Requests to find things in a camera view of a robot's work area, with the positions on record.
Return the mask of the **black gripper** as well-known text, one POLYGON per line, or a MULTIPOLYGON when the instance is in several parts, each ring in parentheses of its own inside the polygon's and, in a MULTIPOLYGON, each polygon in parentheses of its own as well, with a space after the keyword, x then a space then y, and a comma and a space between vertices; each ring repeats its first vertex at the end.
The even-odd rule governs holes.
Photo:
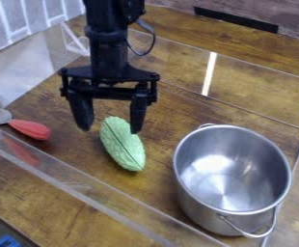
POLYGON ((91 45, 91 63, 63 68, 60 95, 70 102, 78 127, 88 131, 94 124, 94 99, 131 101, 131 133, 143 127, 147 106, 158 101, 160 75, 134 67, 128 60, 128 31, 98 32, 86 28, 91 45))

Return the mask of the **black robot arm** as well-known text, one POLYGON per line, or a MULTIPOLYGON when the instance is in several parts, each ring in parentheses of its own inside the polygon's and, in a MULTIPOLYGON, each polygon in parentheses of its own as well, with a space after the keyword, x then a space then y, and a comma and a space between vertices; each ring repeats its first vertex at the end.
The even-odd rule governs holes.
POLYGON ((128 28, 151 26, 140 19, 144 0, 83 0, 87 11, 86 35, 91 45, 91 63, 63 68, 60 95, 70 102, 76 125, 90 130, 94 124, 94 100, 118 99, 131 103, 131 133, 142 130, 147 107, 158 101, 160 74, 135 68, 128 28))

